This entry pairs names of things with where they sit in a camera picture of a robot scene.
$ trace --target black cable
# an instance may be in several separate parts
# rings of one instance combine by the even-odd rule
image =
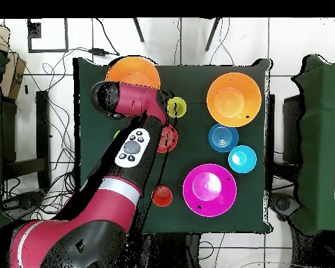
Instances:
[[[221,37],[221,33],[222,33],[222,26],[223,26],[223,19],[222,19],[222,22],[221,22],[220,37]],[[228,35],[229,30],[230,30],[230,18],[228,18],[228,28],[227,28],[227,33],[226,33],[226,35],[225,35],[225,38],[220,42],[220,45],[216,48],[216,50],[215,50],[214,53],[212,54],[211,60],[209,61],[209,64],[210,64],[210,65],[211,65],[211,63],[212,63],[212,59],[214,58],[215,53],[217,52],[217,50],[220,48],[220,46],[221,46],[221,45],[223,44],[223,42],[225,41],[225,39],[226,39],[226,37],[227,37],[227,35]]]
[[[271,191],[278,190],[278,189],[289,188],[289,187],[293,187],[293,186],[294,186],[294,184],[281,186],[281,187],[276,187],[276,188],[272,188]]]
[[[9,190],[9,192],[8,192],[8,196],[9,196],[10,198],[12,198],[12,196],[11,196],[11,192],[13,191],[13,189],[15,189],[16,187],[18,187],[18,186],[20,185],[20,183],[21,183],[21,181],[20,181],[19,178],[14,178],[14,179],[17,181],[17,184]]]
[[[220,34],[220,36],[219,36],[219,39],[220,39],[220,42],[221,42],[221,45],[222,45],[223,49],[224,49],[224,50],[228,53],[228,55],[230,56],[231,61],[232,61],[232,65],[234,66],[234,65],[235,65],[235,62],[233,61],[232,55],[231,55],[230,52],[226,49],[225,45],[223,44],[223,41],[221,41],[221,34]]]
[[[209,241],[201,241],[200,242],[200,244],[202,244],[202,243],[208,243],[211,247],[212,247],[212,252],[211,252],[211,254],[209,254],[207,257],[204,257],[204,258],[198,258],[198,260],[206,260],[206,259],[208,259],[208,258],[210,258],[211,256],[212,256],[212,254],[214,253],[214,251],[215,251],[215,249],[214,249],[214,245],[213,244],[211,244]]]
[[[180,23],[180,19],[177,20],[177,29],[180,31],[179,23]],[[180,38],[179,38],[179,40],[176,42],[175,54],[174,54],[174,66],[175,66],[175,62],[176,62],[177,45],[179,44],[179,42],[180,42]]]
[[[222,241],[223,241],[224,238],[225,238],[225,233],[223,233],[223,236],[222,236],[222,240],[221,240],[220,246],[218,247],[218,252],[217,252],[217,255],[216,255],[216,259],[215,259],[215,264],[214,264],[215,267],[214,267],[214,268],[216,268],[218,254],[220,253],[220,249],[221,249],[221,246],[222,246]]]
[[[109,40],[109,38],[108,38],[108,36],[107,36],[107,34],[106,34],[106,32],[105,32],[104,24],[103,24],[103,23],[101,22],[101,20],[98,19],[97,17],[96,17],[96,20],[98,20],[99,23],[100,23],[100,25],[102,26],[103,33],[104,33],[105,37],[107,38],[107,40],[108,40],[110,46],[112,46],[112,49],[116,52],[116,55],[117,55],[117,56],[120,56],[120,53],[118,53],[118,52],[115,50],[113,44],[110,42],[110,40]]]
[[[3,45],[4,47],[8,48],[8,50],[10,50],[10,52],[13,52],[13,51],[11,50],[10,46],[8,46],[8,45],[4,45],[4,44],[2,44],[2,43],[0,43],[0,45]],[[71,50],[72,50],[72,51],[71,51],[69,54],[71,54],[71,53],[74,52],[75,50],[88,51],[87,49],[84,49],[83,47],[77,47],[77,48],[75,48],[75,49],[71,49]],[[59,62],[62,60],[63,63],[64,63],[64,57],[65,57],[65,54],[67,54],[67,52],[64,53],[64,55],[63,55],[62,58],[59,60]],[[54,69],[57,67],[57,65],[59,64],[59,62],[56,64],[55,67],[51,67],[51,65],[49,65],[49,66],[52,68],[52,70],[54,70]],[[25,68],[28,70],[28,72],[29,72],[31,78],[32,78],[33,81],[35,82],[35,85],[36,85],[36,86],[38,87],[38,89],[41,91],[41,89],[40,89],[40,87],[38,86],[36,80],[34,79],[33,75],[31,74],[30,70],[27,68],[26,65],[25,65]],[[64,63],[64,69],[65,69],[64,75],[63,75],[63,77],[62,77],[59,81],[61,81],[61,80],[66,76],[66,66],[65,66],[65,63]],[[47,91],[49,91],[49,90],[50,90],[56,83],[58,83],[59,81],[57,81],[57,82],[55,82],[53,85],[51,85],[51,83],[52,83],[52,80],[51,80],[50,87],[49,87],[49,89],[48,89]],[[48,102],[49,102],[51,108],[54,110],[54,112],[55,112],[56,115],[58,116],[60,122],[61,122],[62,125],[64,126],[64,128],[65,128],[64,136],[65,136],[66,133],[67,133],[67,129],[68,129],[68,125],[69,125],[69,120],[70,120],[69,113],[67,113],[67,111],[65,111],[65,109],[63,109],[62,107],[60,107],[60,106],[56,105],[55,103],[53,103],[49,98],[46,98],[46,99],[48,100]],[[52,106],[52,104],[55,105],[55,106],[57,106],[58,108],[62,109],[62,110],[67,114],[67,116],[68,116],[68,123],[67,123],[67,126],[64,125],[64,123],[63,123],[61,117],[58,115],[57,111],[56,111],[55,108]],[[71,142],[71,140],[70,140],[70,136],[69,136],[69,134],[68,134],[68,139],[69,139],[69,141],[70,141],[70,148],[68,148],[66,142],[64,141],[64,136],[62,136],[62,134],[61,134],[61,132],[59,131],[59,129],[58,129],[52,122],[49,121],[49,123],[50,123],[52,126],[54,126],[54,127],[58,130],[60,136],[62,137],[63,144],[66,146],[66,149],[69,150],[69,152],[70,152],[70,156],[67,156],[67,157],[68,157],[70,160],[71,160],[71,158],[73,158],[72,161],[74,161],[74,157],[72,156],[72,153],[74,153],[74,152],[73,152],[72,149],[71,149],[71,147],[72,147],[72,142]]]

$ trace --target table top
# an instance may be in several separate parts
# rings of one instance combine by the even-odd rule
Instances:
[[[295,78],[306,106],[299,123],[303,165],[297,189],[303,207],[291,221],[312,235],[335,231],[335,64],[312,54],[303,65]]]
[[[157,66],[161,89],[171,90],[186,101],[187,112],[177,120],[179,140],[167,158],[161,185],[170,188],[172,202],[167,207],[152,204],[144,225],[144,233],[159,232],[270,232],[263,222],[266,211],[264,199],[264,125],[265,125],[265,73],[269,60],[261,59],[253,66]],[[99,113],[91,104],[90,91],[95,83],[104,80],[107,66],[97,66],[79,58],[80,85],[80,173],[81,185],[99,158],[113,140],[114,134],[126,125],[127,119],[112,120]],[[218,153],[209,145],[208,134],[216,124],[207,109],[207,92],[211,83],[225,73],[244,73],[255,80],[262,94],[262,107],[257,116],[246,126],[237,128],[239,143],[250,146],[257,155],[257,165],[247,174],[237,174],[228,165],[228,154]],[[149,204],[156,186],[165,154],[156,154],[144,197],[137,210]],[[236,200],[226,213],[206,218],[193,213],[182,195],[186,175],[196,166],[215,163],[225,167],[237,183]]]

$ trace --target electrical wire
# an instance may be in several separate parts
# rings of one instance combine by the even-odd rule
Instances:
[[[177,20],[177,29],[178,29],[179,32],[180,32],[179,23],[180,23],[180,18]],[[180,38],[179,38],[179,40],[176,42],[175,54],[174,54],[174,66],[175,66],[175,62],[176,62],[177,45],[179,44],[179,42],[180,42]]]
[[[214,263],[214,265],[215,265],[214,268],[216,268],[216,266],[217,266],[217,258],[218,258],[218,254],[220,253],[221,246],[222,246],[222,241],[223,241],[224,238],[225,238],[225,233],[223,233],[222,240],[220,242],[220,246],[218,247],[218,251],[217,251],[217,255],[216,255],[216,259],[215,259],[215,263]]]
[[[2,45],[3,45],[4,47],[7,47],[11,52],[13,52],[13,51],[11,50],[10,46],[8,46],[8,45],[4,45],[4,44],[2,44]],[[68,56],[69,54],[71,54],[71,53],[74,52],[75,50],[88,51],[87,49],[84,49],[84,48],[82,48],[82,47],[77,47],[76,49],[72,49],[72,50],[70,50],[70,52],[68,51],[68,53],[67,53],[67,52],[64,53],[64,55],[62,56],[62,58],[59,60],[59,62],[60,62],[60,61],[63,61],[63,64],[64,64],[64,75],[62,76],[62,78],[61,78],[59,81],[61,81],[61,80],[66,76],[66,66],[65,66],[65,63],[64,63],[64,57],[65,57],[65,56]],[[53,76],[54,76],[54,69],[57,67],[57,65],[59,64],[59,62],[55,65],[55,67],[51,67],[51,65],[49,65],[48,63],[45,63],[45,64],[47,64],[47,65],[51,68],[51,73],[53,72]],[[25,68],[28,70],[28,72],[29,72],[31,78],[33,79],[34,83],[36,84],[36,86],[38,87],[38,89],[41,91],[40,87],[38,86],[37,82],[35,81],[35,79],[34,79],[33,75],[31,74],[30,70],[27,68],[27,66],[25,66]],[[55,83],[52,85],[52,81],[53,81],[53,77],[52,77],[52,79],[51,79],[50,86],[49,86],[49,88],[47,89],[47,92],[49,92],[50,89],[51,89],[54,85],[56,85],[56,84],[59,82],[59,81],[57,81],[57,82],[55,82]],[[71,149],[71,147],[72,147],[72,142],[71,142],[71,140],[70,140],[69,134],[68,134],[68,139],[69,139],[69,141],[70,141],[70,147],[68,147],[67,144],[66,144],[66,142],[64,141],[64,137],[65,137],[65,135],[66,135],[66,133],[67,133],[67,128],[68,128],[68,125],[69,125],[69,113],[67,113],[67,111],[65,111],[65,109],[63,109],[62,107],[60,107],[60,106],[58,106],[57,104],[53,103],[49,98],[46,97],[46,99],[48,100],[48,102],[49,102],[51,108],[52,108],[52,109],[55,111],[55,113],[57,114],[57,116],[58,116],[58,118],[60,119],[60,121],[61,121],[61,123],[63,124],[63,126],[64,126],[64,123],[63,123],[61,117],[58,115],[57,111],[55,110],[55,108],[54,108],[52,105],[55,105],[55,106],[57,106],[58,108],[62,109],[62,110],[67,114],[67,116],[68,116],[68,123],[67,123],[66,126],[64,126],[64,127],[65,127],[64,136],[62,136],[61,132],[59,131],[59,129],[58,129],[54,124],[52,124],[51,122],[50,122],[50,124],[53,125],[53,126],[58,130],[58,132],[59,132],[59,134],[60,134],[60,136],[61,136],[61,139],[62,139],[62,145],[61,145],[61,147],[62,147],[62,149],[63,149],[62,152],[65,151],[65,153],[66,153],[66,150],[68,150],[68,154],[69,154],[69,155],[67,155],[68,158],[70,159],[70,161],[71,161],[71,160],[74,160],[74,156],[73,156],[74,151]],[[60,201],[60,205],[61,205],[61,206],[62,206],[62,202],[63,202],[63,196],[69,197],[69,196],[67,196],[67,194],[72,193],[72,190],[71,190],[71,189],[72,189],[72,187],[74,187],[74,186],[72,185],[72,181],[71,181],[71,180],[70,180],[70,183],[67,184],[68,178],[65,177],[66,174],[68,173],[68,165],[67,165],[67,168],[66,168],[66,173],[63,174],[63,175],[61,175],[61,176],[59,176],[58,178],[56,178],[56,180],[55,180],[54,182],[52,182],[52,184],[51,184],[51,186],[50,186],[50,188],[53,187],[53,185],[57,182],[58,179],[60,179],[61,177],[64,177],[64,182],[63,182],[63,185],[62,185],[62,191],[61,191],[62,194],[57,196],[57,197],[61,196],[61,201]],[[12,187],[12,188],[8,191],[9,198],[12,198],[12,195],[11,195],[11,194],[12,194],[12,190],[13,190],[14,188],[18,187],[19,184],[20,184],[20,180],[19,180],[19,179],[17,179],[17,180],[18,180],[19,183],[18,183],[16,186]],[[63,193],[63,191],[64,191],[64,187],[66,187],[66,190],[67,190],[68,193]],[[50,206],[53,202],[51,202],[51,203],[45,205],[45,207]],[[40,213],[37,212],[37,213],[36,213],[36,218],[39,218],[39,217],[42,218],[42,215],[41,215]]]
[[[247,264],[241,266],[240,268],[243,268],[245,266],[249,266],[251,264],[264,264],[264,263],[267,263],[267,264],[287,264],[287,265],[290,265],[290,266],[303,267],[303,268],[322,268],[322,267],[315,267],[315,266],[303,266],[303,265],[297,265],[297,264],[286,263],[286,262],[271,262],[271,261],[251,262],[251,263],[247,263]]]
[[[2,43],[0,43],[0,45],[3,45],[4,47],[8,48],[8,50],[10,50],[11,52],[13,52],[13,51],[11,50],[10,46],[8,46],[8,45],[4,45],[4,44],[2,44]],[[72,53],[72,52],[75,51],[75,50],[83,50],[83,51],[87,51],[87,49],[84,49],[83,47],[77,47],[77,48],[75,48],[75,49],[71,49],[71,50],[69,50],[69,51],[71,51],[70,53]],[[65,52],[64,55],[62,56],[62,58],[59,60],[59,62],[62,60],[62,61],[63,61],[63,64],[64,64],[64,75],[62,76],[62,78],[61,78],[59,81],[61,81],[61,80],[66,76],[66,67],[65,67],[65,63],[64,63],[64,57],[65,57],[65,54],[67,54],[67,52]],[[59,62],[56,64],[55,67],[51,67],[52,70],[54,70],[54,69],[57,67],[57,65],[59,64]],[[29,72],[29,74],[30,74],[32,80],[34,81],[35,85],[37,86],[37,88],[41,91],[41,89],[40,89],[40,87],[38,86],[36,80],[34,79],[33,75],[31,74],[30,70],[27,68],[26,65],[25,65],[25,68],[26,68],[27,71]],[[51,85],[51,84],[52,84],[52,79],[51,79],[50,86],[49,86],[49,88],[47,89],[47,91],[49,91],[49,90],[50,90],[56,83],[59,82],[59,81],[57,81],[57,82],[55,82],[53,85]],[[71,142],[71,140],[70,140],[70,135],[67,133],[68,125],[69,125],[69,121],[70,121],[69,113],[67,113],[67,111],[65,111],[65,109],[63,109],[62,107],[60,107],[60,106],[58,106],[57,104],[53,103],[49,98],[47,98],[47,97],[45,97],[45,98],[48,100],[48,102],[49,102],[49,104],[50,104],[50,107],[54,110],[54,112],[55,112],[56,115],[58,116],[60,122],[61,122],[62,125],[64,126],[64,128],[65,128],[64,136],[62,136],[62,134],[61,134],[61,132],[59,131],[59,129],[58,129],[58,128],[57,128],[51,121],[49,121],[49,123],[50,123],[53,127],[55,127],[55,128],[57,129],[57,131],[59,132],[59,134],[60,134],[60,136],[61,136],[61,139],[62,139],[61,148],[63,149],[65,155],[67,155],[67,157],[69,158],[70,162],[73,162],[73,161],[74,161],[74,156],[73,156],[74,151],[72,150],[72,142]],[[56,107],[62,109],[62,110],[67,114],[67,116],[68,116],[68,123],[67,123],[66,126],[64,125],[64,123],[63,123],[61,117],[59,116],[59,114],[57,113],[57,111],[55,110],[55,108],[54,108],[52,105],[54,105],[54,106],[56,106]],[[66,144],[66,142],[65,142],[65,140],[64,140],[64,137],[65,137],[66,133],[67,133],[67,135],[68,135],[68,139],[69,139],[69,142],[70,142],[70,147],[68,147],[68,145]]]
[[[212,256],[212,254],[214,253],[214,251],[215,251],[213,244],[211,244],[209,241],[201,241],[199,243],[199,245],[202,244],[202,243],[204,243],[204,242],[207,243],[207,244],[209,244],[212,247],[212,252],[207,257],[198,258],[198,260],[206,260],[206,259],[210,258]]]
[[[230,18],[228,18],[228,28],[227,28],[227,33],[226,33],[226,35],[225,35],[225,38],[221,41],[222,26],[223,26],[223,18],[222,18],[222,21],[221,21],[221,30],[220,30],[220,37],[219,37],[219,38],[220,38],[220,45],[216,48],[216,50],[215,50],[214,53],[212,54],[211,60],[209,61],[209,64],[210,64],[210,65],[211,65],[211,63],[212,63],[212,59],[214,58],[215,53],[216,53],[217,50],[220,48],[220,46],[223,45],[223,47],[225,48],[223,42],[224,42],[225,39],[227,38],[228,32],[230,31]],[[232,65],[234,66],[235,63],[234,63],[234,61],[233,61],[233,58],[232,58],[231,54],[228,52],[228,50],[226,50],[226,48],[225,48],[225,51],[226,51],[226,52],[228,53],[228,55],[230,56],[231,61],[232,61]]]
[[[106,32],[105,32],[104,24],[103,24],[103,23],[101,22],[101,20],[98,19],[97,17],[96,17],[96,20],[98,20],[99,23],[100,23],[100,25],[102,26],[103,33],[104,33],[105,37],[107,38],[107,40],[108,40],[110,46],[112,46],[112,49],[115,51],[115,53],[116,53],[115,55],[120,56],[120,53],[118,53],[118,52],[115,50],[113,44],[110,42],[110,40],[109,40],[109,38],[108,38],[108,36],[107,36],[107,34],[106,34]]]

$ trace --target red robot arm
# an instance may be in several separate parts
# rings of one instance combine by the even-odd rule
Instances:
[[[149,87],[99,82],[91,100],[103,112],[133,117],[131,124],[54,220],[15,229],[10,268],[111,268],[124,248],[168,122],[167,96]]]

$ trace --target bowl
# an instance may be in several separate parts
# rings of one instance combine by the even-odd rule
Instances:
[[[160,76],[155,65],[143,57],[124,57],[108,70],[105,80],[160,89]]]
[[[217,78],[207,93],[207,108],[223,126],[240,127],[249,124],[262,105],[257,83],[242,73],[227,73]]]

